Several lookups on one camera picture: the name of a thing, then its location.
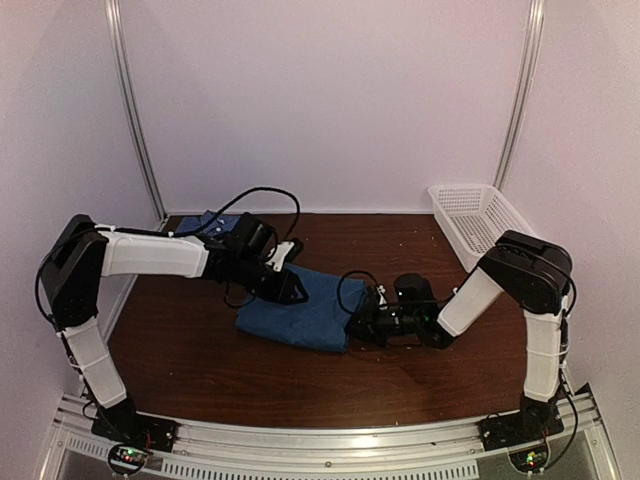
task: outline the laundry basket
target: laundry basket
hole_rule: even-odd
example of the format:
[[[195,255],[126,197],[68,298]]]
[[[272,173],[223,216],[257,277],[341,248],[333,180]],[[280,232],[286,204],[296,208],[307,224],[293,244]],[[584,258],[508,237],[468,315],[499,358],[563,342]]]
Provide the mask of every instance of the laundry basket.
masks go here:
[[[467,272],[506,230],[535,235],[491,185],[434,185],[429,195],[436,221]]]

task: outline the blue towel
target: blue towel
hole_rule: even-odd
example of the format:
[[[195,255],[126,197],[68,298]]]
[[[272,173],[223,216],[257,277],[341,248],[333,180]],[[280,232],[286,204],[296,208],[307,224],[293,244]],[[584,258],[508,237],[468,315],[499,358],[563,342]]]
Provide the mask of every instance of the blue towel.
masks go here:
[[[213,215],[213,212],[206,211],[200,217],[184,217],[180,222],[180,225],[178,225],[178,228],[176,228],[176,233],[195,230],[208,222]],[[239,218],[240,217],[238,215],[220,215],[215,222],[209,225],[203,232],[200,232],[199,235],[215,237],[221,233],[228,232],[235,227]]]
[[[338,306],[336,288],[340,277],[287,264],[297,273],[309,293],[309,301],[297,305],[279,305],[259,298],[248,298],[238,311],[236,328],[260,337],[298,347],[344,352],[348,338],[344,327],[350,315]],[[342,283],[342,301],[356,310],[366,297],[364,280],[346,279]]]

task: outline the vertical metal post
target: vertical metal post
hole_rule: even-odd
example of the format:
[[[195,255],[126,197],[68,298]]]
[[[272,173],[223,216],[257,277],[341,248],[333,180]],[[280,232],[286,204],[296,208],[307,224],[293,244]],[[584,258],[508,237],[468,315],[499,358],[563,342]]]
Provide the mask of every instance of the vertical metal post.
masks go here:
[[[133,92],[133,83],[131,81],[131,72],[129,71],[129,62],[127,59],[124,34],[122,31],[122,22],[120,20],[120,2],[119,0],[105,0],[105,7],[107,10],[107,22],[109,24],[111,44],[113,46],[113,53],[116,61],[116,70],[118,72],[118,79],[120,80],[120,91],[122,92],[124,108],[129,123],[129,130],[131,131],[131,138],[133,139],[133,145],[136,150],[138,162],[140,163],[140,169],[142,170],[142,177],[149,196],[151,197],[154,212],[158,217],[158,220],[164,220],[167,216],[167,212],[165,211],[164,204],[162,203],[160,189],[158,188],[158,183],[153,173],[153,168],[151,167],[149,151],[147,150],[147,145],[142,133],[140,115],[138,113],[138,106]]]
[[[538,61],[538,52],[540,50],[540,41],[542,39],[542,26],[544,22],[544,0],[531,0],[529,8],[529,22],[527,24],[527,32],[524,41],[524,51],[522,53],[522,64],[520,65],[520,78],[518,79],[518,87],[516,96],[511,110],[511,118],[507,136],[502,147],[500,155],[500,164],[496,172],[493,185],[502,190],[504,182],[509,171],[509,166],[513,157],[524,109],[527,103],[527,97],[531,90],[533,74]]]

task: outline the metal frame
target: metal frame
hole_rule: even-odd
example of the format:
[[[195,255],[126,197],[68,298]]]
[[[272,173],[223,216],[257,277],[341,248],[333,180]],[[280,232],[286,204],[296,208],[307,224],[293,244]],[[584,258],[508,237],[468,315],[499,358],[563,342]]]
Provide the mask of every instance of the metal frame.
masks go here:
[[[162,203],[158,182],[153,173],[151,160],[149,159],[149,151],[142,133],[142,124],[140,122],[140,114],[133,91],[133,82],[131,80],[131,72],[129,70],[129,61],[127,59],[127,51],[125,48],[124,33],[122,31],[122,21],[120,19],[120,2],[119,0],[105,0],[107,11],[107,22],[109,24],[109,35],[111,36],[111,44],[113,46],[113,54],[116,61],[116,70],[120,83],[120,91],[124,101],[127,122],[133,139],[133,145],[136,150],[142,177],[147,187],[153,210],[158,220],[164,220],[167,212]]]
[[[513,158],[518,134],[524,117],[524,109],[531,90],[533,74],[538,62],[538,52],[540,51],[540,41],[542,39],[542,27],[544,23],[544,0],[531,0],[529,9],[529,21],[527,23],[527,33],[524,41],[524,51],[522,53],[522,63],[520,65],[520,77],[516,96],[511,110],[507,136],[504,140],[500,163],[496,172],[493,186],[502,190],[504,182],[509,172],[509,166]]]
[[[62,398],[47,437],[48,449],[41,457],[37,477],[40,480],[58,477],[66,451],[104,459],[112,442],[91,434],[92,422],[82,415],[85,402],[69,395]],[[578,429],[590,435],[591,443],[599,448],[591,452],[599,478],[619,479],[593,396],[578,395],[574,402],[579,412]],[[569,436],[574,425],[566,400],[560,401],[558,408],[567,428],[551,439]],[[93,415],[95,409],[90,407],[87,413]],[[483,418],[356,429],[267,429],[176,420],[178,429],[173,452],[154,453],[153,461],[146,468],[176,479],[207,478],[209,472],[211,478],[247,480],[261,477],[352,480],[392,476],[418,479],[423,478],[418,474],[455,472],[456,469],[462,469],[459,472],[464,471],[464,475],[458,473],[451,478],[473,479],[477,478],[474,476],[477,460],[507,453],[506,449],[483,450],[477,427]]]

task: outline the dark wood surface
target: dark wood surface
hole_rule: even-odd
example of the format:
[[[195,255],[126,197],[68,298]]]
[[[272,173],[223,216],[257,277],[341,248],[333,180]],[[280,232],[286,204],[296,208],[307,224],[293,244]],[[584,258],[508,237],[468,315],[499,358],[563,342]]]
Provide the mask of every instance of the dark wood surface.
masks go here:
[[[264,218],[280,231],[291,219]],[[297,264],[336,275],[366,269],[388,291],[398,275],[418,272],[445,298],[465,278],[432,216],[307,214],[295,234],[305,242]],[[222,298],[210,281],[137,280],[110,347],[140,410],[237,425],[360,427],[518,407],[525,324],[505,296],[447,350],[352,342],[346,354],[238,332]]]

